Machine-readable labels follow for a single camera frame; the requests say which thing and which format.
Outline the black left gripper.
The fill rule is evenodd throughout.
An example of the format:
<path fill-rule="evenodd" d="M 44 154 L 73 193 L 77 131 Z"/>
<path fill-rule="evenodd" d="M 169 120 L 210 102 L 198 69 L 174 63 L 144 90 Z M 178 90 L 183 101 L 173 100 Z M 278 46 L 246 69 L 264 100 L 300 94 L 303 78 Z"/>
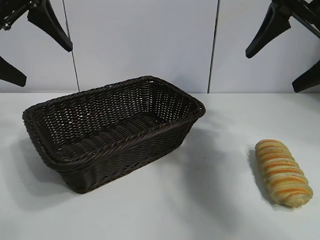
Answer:
<path fill-rule="evenodd" d="M 1 0 L 0 29 L 8 31 L 25 13 L 27 20 L 47 33 L 64 50 L 71 52 L 73 43 L 62 28 L 49 0 Z M 24 87 L 27 76 L 0 57 L 0 79 Z"/>

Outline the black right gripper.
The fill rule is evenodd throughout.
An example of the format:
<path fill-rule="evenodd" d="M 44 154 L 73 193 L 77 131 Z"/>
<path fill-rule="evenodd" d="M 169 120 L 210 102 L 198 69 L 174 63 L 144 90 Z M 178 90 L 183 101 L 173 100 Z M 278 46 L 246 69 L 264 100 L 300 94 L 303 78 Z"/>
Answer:
<path fill-rule="evenodd" d="M 247 58 L 254 57 L 273 39 L 291 28 L 289 18 L 294 17 L 315 36 L 320 38 L 320 1 L 272 0 L 264 20 L 245 50 Z M 320 84 L 320 61 L 292 82 L 295 93 Z"/>

